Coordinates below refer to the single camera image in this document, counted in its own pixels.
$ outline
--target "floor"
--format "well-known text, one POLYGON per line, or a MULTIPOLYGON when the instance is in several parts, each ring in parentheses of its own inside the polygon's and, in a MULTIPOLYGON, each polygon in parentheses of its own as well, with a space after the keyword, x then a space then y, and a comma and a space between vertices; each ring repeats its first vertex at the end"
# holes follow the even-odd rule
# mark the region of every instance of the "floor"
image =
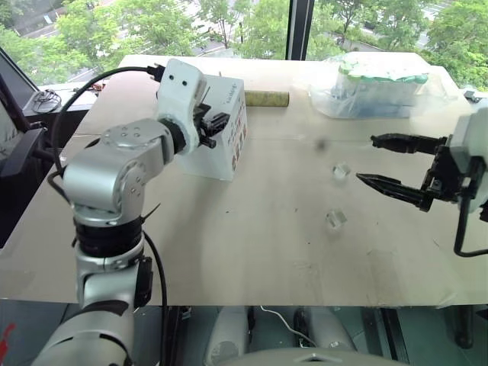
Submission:
MULTIPOLYGON (((486 308, 486 306, 479 306, 477 311, 486 308)), ((293 324, 295 308, 269 307, 269 309, 279 311, 290 324, 293 324)), ((65 319, 76 310, 77 306, 74 304, 66 306, 62 303, 0 300, 0 332, 3 332, 8 324, 15 324, 15 329, 8 337, 8 353, 3 365, 31 364, 61 319, 65 319)), ((334 307, 331 310, 342 321, 359 352, 381 354, 390 358, 379 310, 358 307, 334 307), (371 337, 371 331, 375 328, 378 334, 376 344, 371 337)), ((191 317, 184 321, 182 327, 177 364, 202 365, 207 340, 218 311, 217 307, 192 308, 191 317)), ((401 308, 398 314, 410 364, 417 366, 438 364, 486 366, 488 364, 488 320, 482 316, 477 314, 474 316, 474 347, 463 350, 454 343, 452 309, 401 308)), ((159 330, 155 326, 160 321, 159 308, 141 308, 135 317, 134 361, 142 366, 154 365, 157 363, 159 352, 159 330)), ((250 351, 293 346, 293 335, 286 330, 279 318, 264 313, 256 307, 255 319, 250 351)))

